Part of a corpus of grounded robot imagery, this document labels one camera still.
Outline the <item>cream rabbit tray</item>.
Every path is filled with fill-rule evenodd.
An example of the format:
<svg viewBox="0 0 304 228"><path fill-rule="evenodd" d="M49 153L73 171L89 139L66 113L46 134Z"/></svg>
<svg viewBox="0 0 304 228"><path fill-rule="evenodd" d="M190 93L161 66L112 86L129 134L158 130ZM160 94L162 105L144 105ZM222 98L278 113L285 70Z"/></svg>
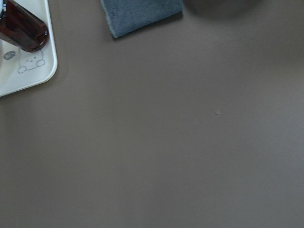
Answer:
<svg viewBox="0 0 304 228"><path fill-rule="evenodd" d="M34 53L0 41L0 96L48 81L57 69L57 54L47 0L18 0L18 4L46 23L47 44Z"/></svg>

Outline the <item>dark tea bottle on tray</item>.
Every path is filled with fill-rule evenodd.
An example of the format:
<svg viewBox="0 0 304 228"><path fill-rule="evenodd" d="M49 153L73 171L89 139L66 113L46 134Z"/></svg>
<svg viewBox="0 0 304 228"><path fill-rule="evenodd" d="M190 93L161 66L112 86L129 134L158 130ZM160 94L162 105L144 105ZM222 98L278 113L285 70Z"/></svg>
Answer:
<svg viewBox="0 0 304 228"><path fill-rule="evenodd" d="M44 21L14 0L0 2L0 39L26 52L41 50L49 40Z"/></svg>

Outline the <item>grey folded cloth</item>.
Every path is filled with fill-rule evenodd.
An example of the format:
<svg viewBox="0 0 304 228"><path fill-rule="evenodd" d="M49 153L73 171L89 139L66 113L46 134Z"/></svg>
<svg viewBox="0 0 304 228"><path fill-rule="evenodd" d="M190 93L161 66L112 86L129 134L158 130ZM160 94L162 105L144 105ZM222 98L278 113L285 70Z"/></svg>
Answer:
<svg viewBox="0 0 304 228"><path fill-rule="evenodd" d="M181 0L102 0L101 4L114 38L122 37L183 10Z"/></svg>

